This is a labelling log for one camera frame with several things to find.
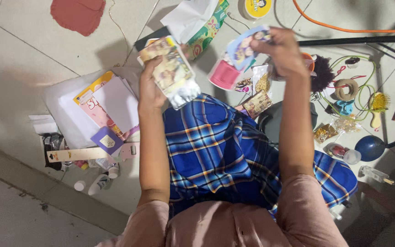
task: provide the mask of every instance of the green cable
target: green cable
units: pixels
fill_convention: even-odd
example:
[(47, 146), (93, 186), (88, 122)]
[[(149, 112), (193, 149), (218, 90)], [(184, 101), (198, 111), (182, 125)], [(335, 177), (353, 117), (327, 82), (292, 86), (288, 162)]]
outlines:
[[(371, 59), (369, 59), (369, 58), (367, 58), (367, 57), (353, 55), (353, 56), (344, 56), (344, 57), (342, 57), (342, 58), (340, 58), (340, 59), (337, 59), (335, 62), (332, 63), (332, 65), (330, 66), (330, 68), (333, 69), (334, 67), (336, 67), (338, 64), (340, 64), (343, 60), (345, 60), (345, 59), (347, 59), (347, 58), (355, 58), (355, 57), (356, 57), (356, 58), (366, 59), (366, 60), (368, 60), (368, 61), (370, 61), (370, 62), (373, 63), (373, 71), (371, 72), (371, 75), (368, 77), (368, 79), (365, 81), (365, 83), (362, 84), (362, 86), (359, 87), (359, 92), (358, 92), (358, 94), (359, 94), (359, 97), (358, 97), (359, 105), (360, 105), (360, 107), (361, 107), (361, 109), (362, 109), (363, 111), (366, 111), (366, 115), (365, 115), (365, 117), (364, 117), (363, 119), (360, 119), (360, 120), (355, 119), (355, 121), (363, 121), (363, 120), (365, 120), (365, 118), (368, 116), (368, 113), (370, 113), (370, 112), (377, 112), (377, 111), (374, 111), (374, 110), (371, 110), (371, 109), (366, 109), (366, 108), (363, 107), (362, 104), (361, 104), (361, 92), (362, 92), (362, 89), (363, 89), (363, 88), (365, 88), (365, 87), (371, 87), (371, 88), (373, 89), (373, 91), (375, 91), (374, 87), (371, 86), (371, 85), (368, 85), (367, 83), (368, 83), (368, 81), (370, 81), (371, 77), (373, 77), (374, 72), (376, 72), (376, 63), (375, 63), (373, 60), (371, 60)], [(322, 93), (320, 93), (320, 95), (321, 95), (321, 98), (323, 98), (323, 99), (327, 102), (327, 104), (328, 104), (330, 107), (332, 107), (333, 110), (335, 110), (335, 112), (336, 112), (337, 114), (339, 114), (340, 116), (342, 116), (342, 117), (344, 117), (344, 118), (353, 119), (353, 118), (351, 118), (351, 117), (349, 117), (349, 116), (340, 114), (339, 111), (338, 111), (337, 109), (335, 109), (335, 108), (333, 107), (333, 105), (332, 105), (325, 97), (323, 97)]]

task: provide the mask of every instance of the purple card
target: purple card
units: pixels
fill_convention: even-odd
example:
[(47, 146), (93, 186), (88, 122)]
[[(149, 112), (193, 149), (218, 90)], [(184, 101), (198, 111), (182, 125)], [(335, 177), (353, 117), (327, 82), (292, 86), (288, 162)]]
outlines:
[(107, 126), (102, 127), (91, 140), (110, 155), (123, 146), (123, 141)]

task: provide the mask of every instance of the plaid fabric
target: plaid fabric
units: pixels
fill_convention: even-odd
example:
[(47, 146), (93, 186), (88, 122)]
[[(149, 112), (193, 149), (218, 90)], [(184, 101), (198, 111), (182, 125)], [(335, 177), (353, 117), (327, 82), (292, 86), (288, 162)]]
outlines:
[[(255, 204), (275, 214), (281, 192), (278, 150), (254, 120), (202, 94), (164, 112), (170, 162), (171, 217), (206, 200)], [(315, 175), (329, 207), (356, 190), (350, 168), (315, 152)]]

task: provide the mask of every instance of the red cloth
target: red cloth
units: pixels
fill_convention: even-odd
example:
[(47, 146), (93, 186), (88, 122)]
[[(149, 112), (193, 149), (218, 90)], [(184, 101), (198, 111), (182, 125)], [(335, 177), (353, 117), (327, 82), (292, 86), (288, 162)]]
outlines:
[(104, 0), (53, 0), (51, 15), (57, 23), (83, 36), (89, 36), (100, 24)]

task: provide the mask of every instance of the hairbrush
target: hairbrush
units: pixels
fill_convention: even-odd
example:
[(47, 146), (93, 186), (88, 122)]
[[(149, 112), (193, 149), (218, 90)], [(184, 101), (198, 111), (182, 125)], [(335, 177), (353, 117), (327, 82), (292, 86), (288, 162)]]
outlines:
[(381, 126), (381, 113), (387, 110), (390, 105), (390, 97), (384, 93), (374, 93), (370, 98), (370, 111), (373, 113), (371, 127), (378, 128)]

